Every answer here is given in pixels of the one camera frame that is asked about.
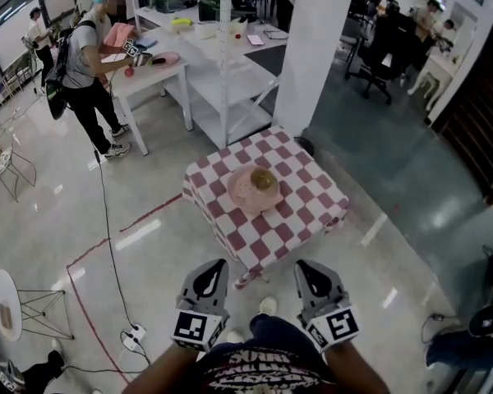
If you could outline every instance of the person in white shirt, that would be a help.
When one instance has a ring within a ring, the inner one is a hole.
[[[38,45],[35,49],[37,57],[40,59],[44,68],[42,69],[42,81],[40,82],[40,92],[46,95],[46,76],[53,68],[53,56],[51,55],[51,41],[49,36],[51,35],[51,30],[48,29],[45,33],[42,33],[40,29],[38,19],[40,18],[40,8],[35,7],[30,12],[30,28],[27,33],[29,39]]]

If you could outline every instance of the black office chair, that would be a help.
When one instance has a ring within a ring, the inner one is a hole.
[[[363,98],[369,98],[369,89],[375,85],[385,96],[387,104],[393,102],[387,91],[387,82],[398,78],[409,63],[409,51],[412,50],[413,33],[404,24],[405,16],[392,14],[379,17],[376,22],[375,38],[369,48],[360,46],[358,56],[363,60],[359,72],[345,73],[345,80],[351,76],[369,81],[363,93]]]

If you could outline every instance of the slatted panel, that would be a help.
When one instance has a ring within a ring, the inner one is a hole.
[[[488,195],[493,184],[493,29],[434,129],[449,141]]]

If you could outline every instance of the black bag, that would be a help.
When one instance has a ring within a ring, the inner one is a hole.
[[[93,21],[82,21],[74,29],[62,30],[58,34],[58,55],[57,63],[54,68],[48,73],[46,78],[46,94],[48,96],[49,110],[53,119],[58,120],[64,113],[67,106],[67,101],[64,98],[64,86],[62,82],[66,76],[66,64],[69,51],[69,38],[74,30],[81,26],[89,26],[96,30]]]

